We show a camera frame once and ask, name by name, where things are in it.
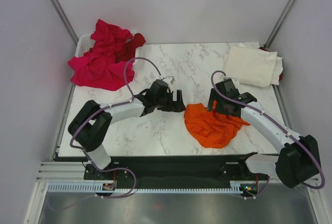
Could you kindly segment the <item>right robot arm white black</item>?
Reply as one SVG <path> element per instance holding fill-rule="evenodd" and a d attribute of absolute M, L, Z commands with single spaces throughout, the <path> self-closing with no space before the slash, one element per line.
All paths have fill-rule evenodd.
<path fill-rule="evenodd" d="M 213 83 L 208 102 L 208 111 L 238 117 L 254 127 L 277 151 L 277 155 L 249 153 L 245 162 L 238 165 L 238 174 L 250 179 L 255 174 L 278 177 L 287 187 L 294 188 L 320 175 L 325 186 L 325 176 L 321 167 L 316 139 L 302 136 L 269 115 L 257 99 L 250 93 L 240 93 L 231 79 Z"/>

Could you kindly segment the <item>aluminium frame post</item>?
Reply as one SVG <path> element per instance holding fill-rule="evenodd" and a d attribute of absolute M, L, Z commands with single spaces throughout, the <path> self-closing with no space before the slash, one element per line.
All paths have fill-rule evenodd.
<path fill-rule="evenodd" d="M 288 0 L 286 5 L 284 6 L 280 16 L 277 19 L 276 24 L 274 25 L 271 33 L 269 34 L 266 42 L 262 46 L 264 49 L 269 49 L 269 47 L 272 45 L 273 41 L 275 40 L 279 30 L 282 28 L 286 18 L 288 17 L 291 9 L 295 5 L 296 0 Z"/>
<path fill-rule="evenodd" d="M 74 44 L 77 44 L 78 43 L 78 37 L 71 25 L 71 23 L 69 22 L 59 0 L 50 0 L 53 8 L 55 9 L 58 17 L 60 18 L 62 24 L 64 25 L 67 33 L 69 34 L 71 40 L 73 41 Z"/>

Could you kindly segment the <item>folded cream t shirt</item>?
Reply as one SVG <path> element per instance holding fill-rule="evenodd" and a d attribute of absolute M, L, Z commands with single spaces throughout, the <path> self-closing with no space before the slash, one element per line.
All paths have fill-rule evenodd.
<path fill-rule="evenodd" d="M 248 47 L 231 47 L 224 72 L 240 83 L 268 87 L 271 85 L 278 53 Z"/>

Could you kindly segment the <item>folded white t shirt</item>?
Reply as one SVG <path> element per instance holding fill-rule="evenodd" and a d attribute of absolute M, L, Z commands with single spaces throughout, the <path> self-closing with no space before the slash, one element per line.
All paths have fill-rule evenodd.
<path fill-rule="evenodd" d="M 275 67 L 272 73 L 272 79 L 271 84 L 272 85 L 279 85 L 279 82 L 282 78 L 282 72 L 283 72 L 283 63 L 282 63 L 282 57 L 277 57 L 275 62 Z"/>

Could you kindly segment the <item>dark red t shirt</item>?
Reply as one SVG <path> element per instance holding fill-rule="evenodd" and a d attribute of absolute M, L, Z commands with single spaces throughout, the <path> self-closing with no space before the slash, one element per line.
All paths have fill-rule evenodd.
<path fill-rule="evenodd" d="M 115 53 L 116 63 L 127 62 L 135 57 L 136 49 L 142 47 L 146 43 L 144 36 L 136 33 L 133 38 L 125 43 L 122 49 Z"/>

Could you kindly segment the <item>orange t shirt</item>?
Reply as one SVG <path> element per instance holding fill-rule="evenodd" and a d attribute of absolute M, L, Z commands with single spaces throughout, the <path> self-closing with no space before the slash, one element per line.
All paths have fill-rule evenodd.
<path fill-rule="evenodd" d="M 204 148 L 224 148 L 243 126 L 250 124 L 239 117 L 217 113 L 215 106 L 212 111 L 199 104 L 189 104 L 184 113 L 187 131 Z"/>

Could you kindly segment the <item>white laundry basket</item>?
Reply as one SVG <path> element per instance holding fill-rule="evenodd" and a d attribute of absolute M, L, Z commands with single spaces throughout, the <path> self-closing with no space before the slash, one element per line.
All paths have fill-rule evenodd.
<path fill-rule="evenodd" d="M 75 69 L 83 68 L 91 63 L 101 63 L 104 66 L 118 64 L 115 53 L 120 51 L 134 35 L 127 29 L 113 25 L 97 28 L 91 35 L 84 35 L 79 39 L 77 53 L 68 64 Z"/>

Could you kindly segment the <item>aluminium cross extrusion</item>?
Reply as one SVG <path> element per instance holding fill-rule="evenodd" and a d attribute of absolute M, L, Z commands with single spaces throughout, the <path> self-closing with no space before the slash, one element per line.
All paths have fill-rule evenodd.
<path fill-rule="evenodd" d="M 76 182 L 84 179 L 85 167 L 81 162 L 42 162 L 37 181 Z"/>

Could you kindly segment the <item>left aluminium side rail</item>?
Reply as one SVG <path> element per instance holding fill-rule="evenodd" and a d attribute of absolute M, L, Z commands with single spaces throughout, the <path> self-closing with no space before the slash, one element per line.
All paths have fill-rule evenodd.
<path fill-rule="evenodd" d="M 52 147 L 52 150 L 51 150 L 52 153 L 50 155 L 49 161 L 54 160 L 54 158 L 57 154 L 57 149 L 61 145 L 62 137 L 63 137 L 65 125 L 66 125 L 66 122 L 67 122 L 68 113 L 69 113 L 69 110 L 70 110 L 70 106 L 71 106 L 74 91 L 75 91 L 75 85 L 72 83 L 70 85 L 70 88 L 69 88 L 69 91 L 68 91 L 68 94 L 67 94 L 67 97 L 66 97 L 66 100 L 65 100 L 65 105 L 64 105 L 62 115 L 61 115 L 61 118 L 60 118 L 60 123 L 59 123 L 59 126 L 57 128 L 56 135 L 55 135 L 55 138 L 54 138 L 54 141 L 53 141 L 53 147 Z"/>

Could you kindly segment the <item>pink red t shirt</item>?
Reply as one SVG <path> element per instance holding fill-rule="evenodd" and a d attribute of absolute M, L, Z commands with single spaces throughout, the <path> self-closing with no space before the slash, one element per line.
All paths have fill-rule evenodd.
<path fill-rule="evenodd" d="M 138 47 L 146 40 L 140 33 L 99 19 L 91 34 L 94 45 L 80 57 L 72 57 L 68 65 L 74 70 L 71 82 L 77 86 L 116 91 L 125 86 L 125 80 L 134 78 L 133 62 Z"/>

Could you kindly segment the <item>left aluminium frame post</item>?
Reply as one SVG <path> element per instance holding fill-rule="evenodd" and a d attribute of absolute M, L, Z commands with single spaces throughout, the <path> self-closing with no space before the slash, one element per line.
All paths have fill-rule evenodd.
<path fill-rule="evenodd" d="M 62 24 L 64 25 L 67 33 L 69 34 L 71 40 L 73 41 L 74 44 L 77 44 L 78 43 L 78 37 L 71 25 L 71 23 L 69 22 L 59 0 L 50 0 L 53 8 L 55 9 L 58 17 L 60 18 Z"/>

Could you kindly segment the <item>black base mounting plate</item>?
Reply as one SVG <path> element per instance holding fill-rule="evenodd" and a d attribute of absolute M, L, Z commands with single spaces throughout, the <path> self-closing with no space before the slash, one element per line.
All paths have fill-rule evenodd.
<path fill-rule="evenodd" d="M 113 157 L 107 172 L 88 164 L 85 180 L 115 179 L 121 188 L 218 188 L 231 181 L 263 181 L 251 173 L 245 155 Z"/>

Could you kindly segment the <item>right aluminium frame post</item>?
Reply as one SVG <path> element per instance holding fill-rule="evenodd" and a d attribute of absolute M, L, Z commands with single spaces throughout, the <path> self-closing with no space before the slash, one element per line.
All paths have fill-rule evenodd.
<path fill-rule="evenodd" d="M 277 19 L 276 24 L 274 25 L 271 33 L 269 34 L 266 42 L 262 46 L 264 49 L 269 49 L 269 47 L 272 45 L 273 41 L 275 40 L 279 30 L 282 28 L 286 18 L 288 17 L 291 9 L 295 5 L 296 0 L 288 0 L 286 5 L 284 6 L 280 16 Z"/>

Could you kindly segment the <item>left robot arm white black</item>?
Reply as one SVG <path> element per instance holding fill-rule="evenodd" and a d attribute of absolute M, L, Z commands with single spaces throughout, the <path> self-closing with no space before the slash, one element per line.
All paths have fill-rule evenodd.
<path fill-rule="evenodd" d="M 102 179 L 112 177 L 112 160 L 103 146 L 109 126 L 125 119 L 146 116 L 154 110 L 184 112 L 186 107 L 182 91 L 173 90 L 174 81 L 172 76 L 157 79 L 150 88 L 117 103 L 98 104 L 94 100 L 87 101 L 69 124 L 68 132 L 72 136 L 70 146 L 85 154 Z"/>

